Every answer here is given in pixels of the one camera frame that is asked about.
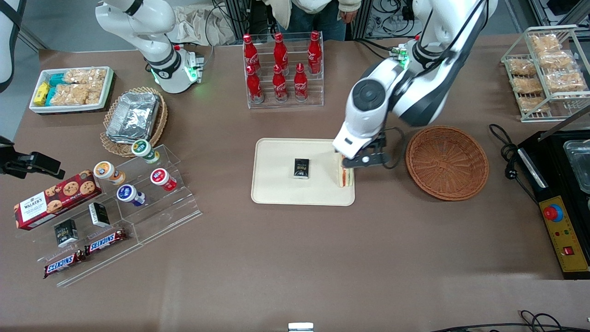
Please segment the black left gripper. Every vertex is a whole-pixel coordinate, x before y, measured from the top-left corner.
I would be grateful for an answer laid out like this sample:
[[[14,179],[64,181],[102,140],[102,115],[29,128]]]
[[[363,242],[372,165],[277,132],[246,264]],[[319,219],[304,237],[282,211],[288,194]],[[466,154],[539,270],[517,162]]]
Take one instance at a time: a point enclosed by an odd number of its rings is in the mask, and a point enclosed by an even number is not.
[[[386,135],[379,133],[374,141],[360,149],[352,159],[343,157],[342,166],[345,169],[369,166],[383,166],[386,169],[391,169],[392,167],[388,165],[391,156],[385,152],[385,147]]]

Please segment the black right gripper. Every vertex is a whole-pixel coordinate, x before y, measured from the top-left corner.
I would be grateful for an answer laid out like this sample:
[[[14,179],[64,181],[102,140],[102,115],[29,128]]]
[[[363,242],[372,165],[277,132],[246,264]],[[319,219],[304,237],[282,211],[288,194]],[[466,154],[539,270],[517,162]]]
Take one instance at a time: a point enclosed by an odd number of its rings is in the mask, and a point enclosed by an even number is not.
[[[61,162],[42,153],[30,153],[27,167],[21,157],[24,154],[17,153],[13,147],[13,141],[0,137],[0,174],[15,178],[25,178],[27,173],[39,173],[56,179],[65,178],[65,170],[60,169]],[[58,169],[56,172],[45,169]]]

